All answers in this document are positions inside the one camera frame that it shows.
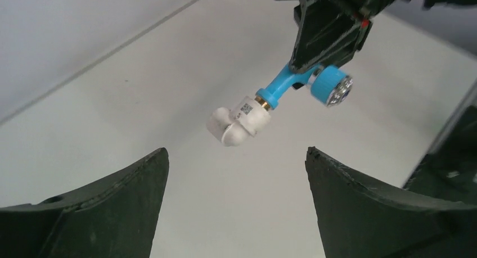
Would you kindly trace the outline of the blue plastic water faucet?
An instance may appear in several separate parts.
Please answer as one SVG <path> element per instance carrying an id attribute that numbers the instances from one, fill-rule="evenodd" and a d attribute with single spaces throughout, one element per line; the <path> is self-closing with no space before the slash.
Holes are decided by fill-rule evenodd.
<path id="1" fill-rule="evenodd" d="M 272 109 L 277 108 L 279 99 L 288 89 L 306 87 L 310 94 L 326 107 L 341 104 L 349 95 L 353 78 L 334 65 L 316 65 L 303 74 L 294 73 L 288 65 L 265 88 L 256 95 Z"/>

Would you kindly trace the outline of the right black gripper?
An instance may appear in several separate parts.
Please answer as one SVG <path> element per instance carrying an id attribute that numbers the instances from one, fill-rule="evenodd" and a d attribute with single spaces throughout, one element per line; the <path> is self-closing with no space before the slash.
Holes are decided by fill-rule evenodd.
<path id="1" fill-rule="evenodd" d="M 298 34 L 289 70 L 303 74 L 318 65 L 342 67 L 348 63 L 364 46 L 373 26 L 369 18 L 398 0 L 298 1 L 294 8 Z"/>

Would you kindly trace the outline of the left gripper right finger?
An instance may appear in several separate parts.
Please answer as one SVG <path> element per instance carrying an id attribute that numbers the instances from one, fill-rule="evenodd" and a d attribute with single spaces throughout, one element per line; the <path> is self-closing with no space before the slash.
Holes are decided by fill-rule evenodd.
<path id="1" fill-rule="evenodd" d="M 475 257 L 476 206 L 407 191 L 317 148 L 305 168 L 326 257 Z"/>

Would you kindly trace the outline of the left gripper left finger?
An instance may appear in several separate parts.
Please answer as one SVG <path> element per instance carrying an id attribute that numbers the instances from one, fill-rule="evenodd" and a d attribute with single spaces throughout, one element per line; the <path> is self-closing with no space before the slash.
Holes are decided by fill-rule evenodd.
<path id="1" fill-rule="evenodd" d="M 73 191 L 1 208 L 1 256 L 149 257 L 168 172 L 158 148 Z"/>

